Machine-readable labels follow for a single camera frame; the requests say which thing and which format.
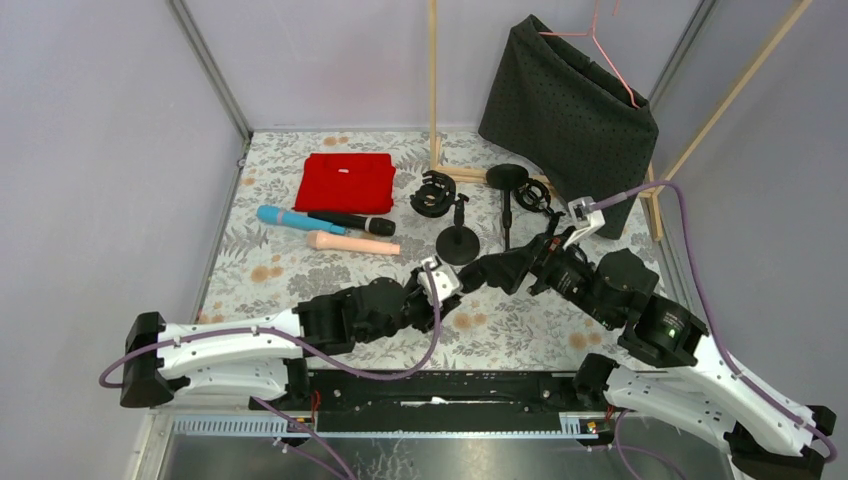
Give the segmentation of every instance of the beige microphone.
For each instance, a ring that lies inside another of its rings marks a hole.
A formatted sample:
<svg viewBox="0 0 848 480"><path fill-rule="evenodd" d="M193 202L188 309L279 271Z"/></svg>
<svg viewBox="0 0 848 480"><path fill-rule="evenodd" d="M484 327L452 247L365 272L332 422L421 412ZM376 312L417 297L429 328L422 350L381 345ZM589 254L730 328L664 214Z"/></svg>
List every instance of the beige microphone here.
<svg viewBox="0 0 848 480"><path fill-rule="evenodd" d="M350 252L378 253L381 255L400 255L400 245L396 243L376 242L364 238L342 237L332 233L314 230L306 236L306 244L318 250L347 250Z"/></svg>

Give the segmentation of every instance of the wooden stand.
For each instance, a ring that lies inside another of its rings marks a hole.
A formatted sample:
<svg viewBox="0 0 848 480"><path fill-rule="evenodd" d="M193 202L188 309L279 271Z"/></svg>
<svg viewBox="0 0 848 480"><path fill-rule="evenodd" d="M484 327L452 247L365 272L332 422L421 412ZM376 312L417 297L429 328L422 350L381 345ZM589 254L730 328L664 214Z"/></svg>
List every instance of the wooden stand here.
<svg viewBox="0 0 848 480"><path fill-rule="evenodd" d="M430 1L430 14L429 14L429 26L430 26L430 170L435 170L437 172L441 172L447 175L450 175L451 178L454 179L455 182L464 182L464 183L486 183L486 170L479 168L468 168L468 167L449 167L441 164L441 142L442 139L436 130L436 47L438 45L437 39L437 23L438 23L438 15L437 15L437 3L438 0L429 0ZM760 50L754 55L754 58L749 63L748 67L742 72L739 79L733 84L730 88L730 91L725 96L724 100L719 102L718 107L715 112L713 112L712 116L707 120L703 127L698 131L698 133L693 137L693 139L689 142L689 145L683 150L683 153L677 159L676 162L662 174L660 178L664 180L671 180L674 175L680 170L680 167L686 163L686 160L692 155L695 149L701 144L707 134L712 130L715 124L718 122L719 118L724 114L727 108L736 100L736 97L739 96L739 93L745 88L745 85L751 80L757 70L765 63L766 59L771 55L774 51L775 47L783 40L783 37L792 29L795 25L795 22L801 18L801 15L804 14L804 11L807 10L807 7L810 6L812 0L796 0L795 3L789 8L789 11L783 17L781 22L775 28L774 33L772 33L771 37L766 39L763 43L763 46L760 47ZM531 178L539 180L546 187L551 189L552 193L555 193L553 190L553 185L548 180L548 178L544 175L533 175ZM656 180L654 176L654 167L653 164L648 165L648 174L646 176L647 182L653 182ZM657 188L652 188L649 190L645 190L639 194L640 198L646 200L647 207L647 215L648 215L648 225L651 229L651 236L654 241L659 241L663 238L663 225L662 225L662 217L660 213L660 204L659 204L659 194L662 192L664 187L660 186Z"/></svg>

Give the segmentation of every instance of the robotic arm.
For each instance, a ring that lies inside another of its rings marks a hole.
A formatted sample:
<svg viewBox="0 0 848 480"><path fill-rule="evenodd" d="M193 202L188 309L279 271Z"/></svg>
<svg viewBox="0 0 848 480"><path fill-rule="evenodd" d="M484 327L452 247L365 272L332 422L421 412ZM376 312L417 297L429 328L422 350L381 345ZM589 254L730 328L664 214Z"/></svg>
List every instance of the robotic arm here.
<svg viewBox="0 0 848 480"><path fill-rule="evenodd" d="M279 314L214 325L165 324L158 313L140 315L126 352L162 341L124 364L121 405L153 407L190 394L251 395L273 400L307 394L304 357L310 353L269 329L302 339L327 355L353 350L412 326L433 328L434 292L444 318L461 296L482 287L514 294L528 273L530 295L553 290L608 330L634 358L682 380L687 389L638 373L598 354L586 357L574 387L587 405L606 403L637 410L689 431L722 452L757 480L818 479L824 458L810 448L812 433L739 381L725 365L706 325L681 305L654 293L659 276L629 250L589 262L576 242L603 225L590 198L568 204L574 226L560 235L537 235L521 248L485 255L459 275L438 257L425 259L405 285L378 278L368 285L321 295ZM222 332L235 332L222 335ZM826 407L800 405L741 367L742 375L772 398L830 436L836 421Z"/></svg>

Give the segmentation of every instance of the floral tablecloth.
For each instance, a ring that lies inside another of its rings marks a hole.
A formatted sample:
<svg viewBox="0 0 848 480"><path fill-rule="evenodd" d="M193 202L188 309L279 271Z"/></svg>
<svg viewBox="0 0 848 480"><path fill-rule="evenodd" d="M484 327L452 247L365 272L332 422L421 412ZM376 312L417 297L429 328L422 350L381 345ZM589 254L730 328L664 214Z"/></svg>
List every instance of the floral tablecloth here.
<svg viewBox="0 0 848 480"><path fill-rule="evenodd" d="M442 138L445 164L485 168L509 162L539 172L522 157L477 134L451 132L443 133ZM306 246L306 232L266 225L256 218L260 205L293 205L303 162L313 152L392 155L397 168L395 206L386 217L397 223L397 233L390 241L401 245L401 255L312 250ZM376 277L392 277L404 283L421 259L435 253L436 236L452 223L451 214L428 219L409 205L409 196L420 186L428 160L428 136L421 132L256 133L199 321L264 316L316 295L366 284ZM466 225L480 237L481 255L502 251L500 192L479 184L459 184L458 189L470 198ZM513 246L525 244L547 224L542 214L517 205L513 215ZM649 268L659 271L639 202L620 240L593 236L581 246L593 261L629 247ZM428 368L575 370L589 352L607 354L631 368L647 368L616 346L616 332L607 332L556 294L529 296L525 290L531 281L528 278L527 285L513 296L495 289L481 289L467 296L445 319L446 328ZM340 358L359 368L401 369L416 363L429 342L429 335L406 329L392 338L357 345L352 353ZM323 366L318 359L310 359L310 363Z"/></svg>

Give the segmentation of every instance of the red cloth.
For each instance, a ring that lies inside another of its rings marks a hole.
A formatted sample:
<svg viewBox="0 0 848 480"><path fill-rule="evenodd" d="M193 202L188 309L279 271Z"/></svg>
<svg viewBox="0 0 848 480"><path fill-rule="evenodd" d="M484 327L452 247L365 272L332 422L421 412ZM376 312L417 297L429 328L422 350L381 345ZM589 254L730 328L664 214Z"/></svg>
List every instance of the red cloth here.
<svg viewBox="0 0 848 480"><path fill-rule="evenodd" d="M313 153L303 165L298 212L389 213L395 167L388 153Z"/></svg>

